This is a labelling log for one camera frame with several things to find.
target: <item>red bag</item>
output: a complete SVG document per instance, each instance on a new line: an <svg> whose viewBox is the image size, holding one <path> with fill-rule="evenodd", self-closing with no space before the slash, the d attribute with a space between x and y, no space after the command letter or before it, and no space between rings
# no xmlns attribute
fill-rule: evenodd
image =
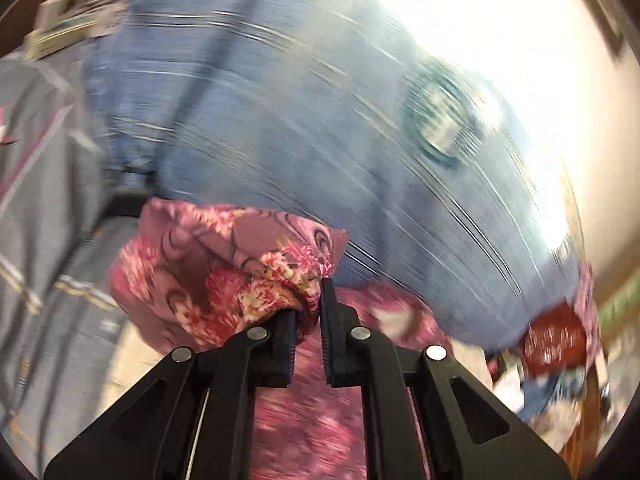
<svg viewBox="0 0 640 480"><path fill-rule="evenodd" d="M586 362L584 329L565 301L529 325L521 346L522 361L529 377L584 366Z"/></svg>

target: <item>white wall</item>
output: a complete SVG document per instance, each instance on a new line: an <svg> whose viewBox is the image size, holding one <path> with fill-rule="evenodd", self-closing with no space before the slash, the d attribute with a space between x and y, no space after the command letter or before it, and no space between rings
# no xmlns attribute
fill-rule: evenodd
<svg viewBox="0 0 640 480"><path fill-rule="evenodd" d="M581 0L383 1L422 46L487 76L532 136L558 146L587 257L601 273L640 229L640 66L631 51L612 59ZM558 217L547 220L553 231Z"/></svg>

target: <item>red object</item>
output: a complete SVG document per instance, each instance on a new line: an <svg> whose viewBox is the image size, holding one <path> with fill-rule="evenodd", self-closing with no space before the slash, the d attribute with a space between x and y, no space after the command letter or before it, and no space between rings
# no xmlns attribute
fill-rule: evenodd
<svg viewBox="0 0 640 480"><path fill-rule="evenodd" d="M578 317L566 302L541 314L521 341L527 375L558 372L586 362L587 338Z"/></svg>

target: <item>silver screw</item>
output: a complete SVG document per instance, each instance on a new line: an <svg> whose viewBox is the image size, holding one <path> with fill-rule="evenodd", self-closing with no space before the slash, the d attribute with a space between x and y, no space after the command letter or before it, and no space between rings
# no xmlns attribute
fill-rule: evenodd
<svg viewBox="0 0 640 480"><path fill-rule="evenodd" d="M447 351L440 345L431 345L425 350L429 359L442 361L447 356Z"/></svg>
<svg viewBox="0 0 640 480"><path fill-rule="evenodd" d="M247 330L246 335L249 339L253 339L254 341L260 341L260 339L264 339L267 337L267 331L261 326L254 326Z"/></svg>
<svg viewBox="0 0 640 480"><path fill-rule="evenodd" d="M184 346L181 346L180 348L176 348L173 352L171 352L171 358L177 363L183 363L191 359L191 350Z"/></svg>
<svg viewBox="0 0 640 480"><path fill-rule="evenodd" d="M371 336L371 330L369 330L365 326L357 326L356 328L351 329L351 337L354 339L359 339L362 341L363 339L369 339Z"/></svg>

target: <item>black object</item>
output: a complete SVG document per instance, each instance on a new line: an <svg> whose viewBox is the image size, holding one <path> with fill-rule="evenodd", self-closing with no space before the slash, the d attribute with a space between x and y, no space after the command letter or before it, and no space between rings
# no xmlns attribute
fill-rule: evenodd
<svg viewBox="0 0 640 480"><path fill-rule="evenodd" d="M369 479L423 480L425 464L434 480L571 478L443 348L410 351L361 326L330 279L320 312L328 383L362 388ZM279 312L201 354L175 349L63 449L44 479L247 478L255 388L289 384L295 317Z"/></svg>

